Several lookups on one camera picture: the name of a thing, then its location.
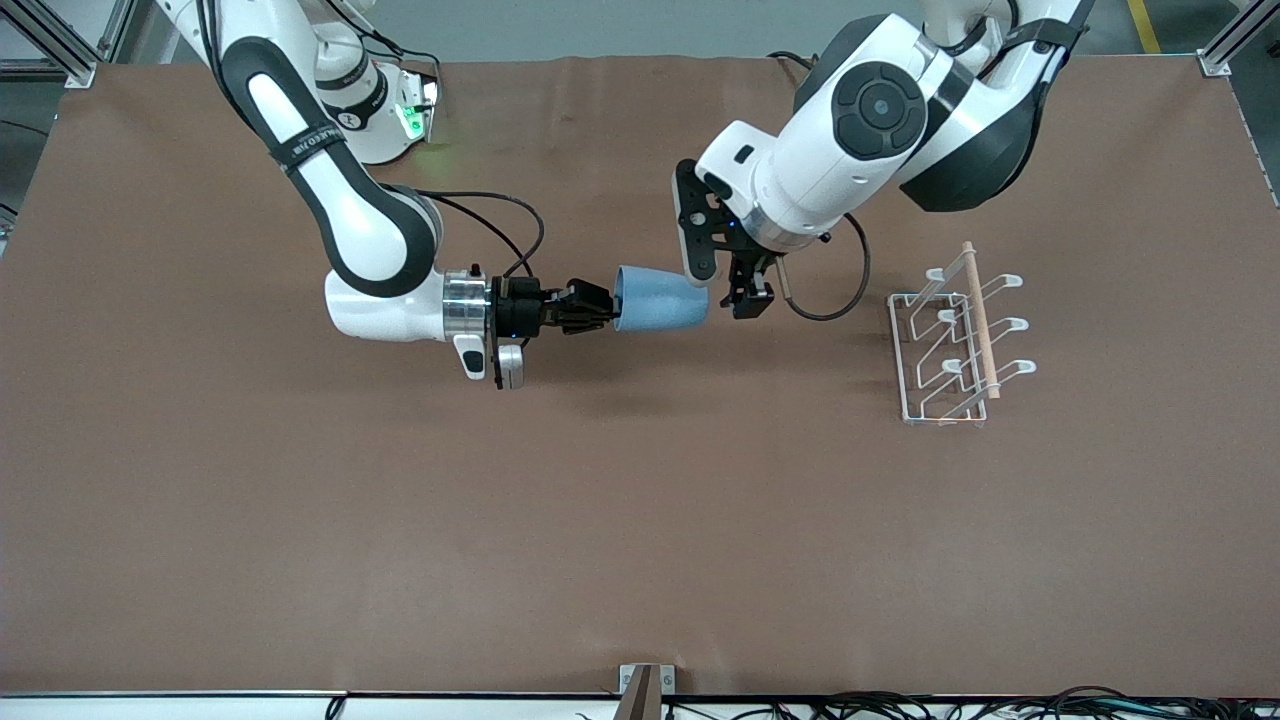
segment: silver cylinder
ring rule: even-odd
[[[444,337],[485,336],[489,315],[489,281],[480,268],[444,272]]]

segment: round black button panel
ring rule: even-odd
[[[924,132],[920,87],[888,63],[863,63],[836,83],[831,105],[836,142],[859,160],[892,158]]]

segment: black velcro strap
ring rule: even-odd
[[[346,142],[342,131],[333,123],[310,127],[298,135],[270,149],[271,158],[279,163],[284,174],[292,176],[298,165],[306,163],[316,152],[334,142]]]
[[[1015,27],[1005,37],[1004,50],[1024,42],[1047,42],[1048,45],[1066,47],[1066,51],[1070,53],[1075,47],[1075,41],[1080,40],[1082,35],[1084,35],[1083,27],[1074,27],[1052,18],[1043,18]]]

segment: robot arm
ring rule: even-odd
[[[436,269],[435,205],[411,188],[379,184],[352,152],[316,96],[320,41],[296,0],[161,6],[311,209],[333,266],[325,302],[339,331],[452,342],[467,377],[485,378],[492,364],[498,387],[516,388],[521,346],[499,347],[499,337],[535,337],[543,325],[582,332],[613,319],[609,293],[582,281],[543,291],[536,278],[486,279],[477,265]]]
[[[977,41],[940,47],[897,15],[845,26],[796,90],[794,115],[777,137],[735,122],[696,163],[677,165],[690,282],[710,283],[714,252],[728,251],[722,305],[735,318],[753,318],[773,300],[764,270],[824,238],[887,182],[928,211],[966,210],[1000,193],[1030,154],[1048,87],[1092,5],[1019,0],[1023,24],[1002,36],[993,56],[972,53]],[[963,18],[987,3],[947,6]],[[966,29],[973,37],[1000,35],[993,18],[973,22],[987,28]],[[970,64],[989,74],[977,78]]]

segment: brown tabletop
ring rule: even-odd
[[[532,201],[548,282],[678,268],[669,176],[767,60],[445,68],[383,179]],[[520,232],[518,211],[485,211]],[[1280,694],[1280,218],[1226,81],[1088,58],[982,209],[859,210],[865,305],[532,343],[339,334],[302,201],[198,67],[70,92],[0,261],[0,687]],[[506,250],[447,214],[442,265]],[[888,292],[973,241],[1039,373],[897,416]],[[859,273],[837,236],[797,300]],[[723,291],[723,284],[716,288]]]

